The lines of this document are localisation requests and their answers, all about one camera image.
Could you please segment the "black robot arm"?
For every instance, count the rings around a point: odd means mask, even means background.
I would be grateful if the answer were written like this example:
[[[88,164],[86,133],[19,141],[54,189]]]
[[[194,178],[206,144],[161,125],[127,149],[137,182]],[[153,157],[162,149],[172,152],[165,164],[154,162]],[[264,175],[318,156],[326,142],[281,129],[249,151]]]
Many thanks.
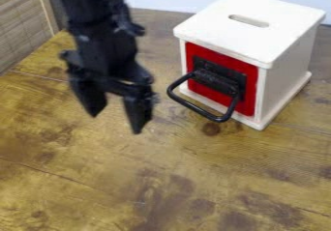
[[[76,48],[59,57],[70,86],[91,116],[107,105],[106,95],[123,98],[131,132],[139,134],[153,118],[153,75],[135,61],[135,38],[145,28],[130,18],[126,0],[60,0],[66,29]]]

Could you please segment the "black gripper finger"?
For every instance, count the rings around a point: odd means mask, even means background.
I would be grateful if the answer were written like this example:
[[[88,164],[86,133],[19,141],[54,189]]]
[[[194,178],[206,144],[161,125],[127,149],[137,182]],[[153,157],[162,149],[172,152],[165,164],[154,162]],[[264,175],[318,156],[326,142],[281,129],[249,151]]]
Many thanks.
[[[125,108],[134,134],[141,134],[145,125],[153,119],[153,110],[157,102],[158,96],[150,86],[139,88],[135,93],[125,96]]]
[[[95,117],[103,110],[107,99],[96,84],[82,77],[70,77],[70,86],[87,113]]]

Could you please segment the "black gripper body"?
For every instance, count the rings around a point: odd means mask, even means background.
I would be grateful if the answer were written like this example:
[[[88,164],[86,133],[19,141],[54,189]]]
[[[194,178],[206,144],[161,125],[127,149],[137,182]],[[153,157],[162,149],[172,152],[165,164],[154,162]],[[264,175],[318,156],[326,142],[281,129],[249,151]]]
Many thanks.
[[[105,94],[123,97],[139,88],[151,87],[154,76],[135,60],[135,38],[145,34],[142,26],[126,19],[70,20],[67,31],[76,44],[75,50],[60,52],[68,79],[71,76],[88,79]]]

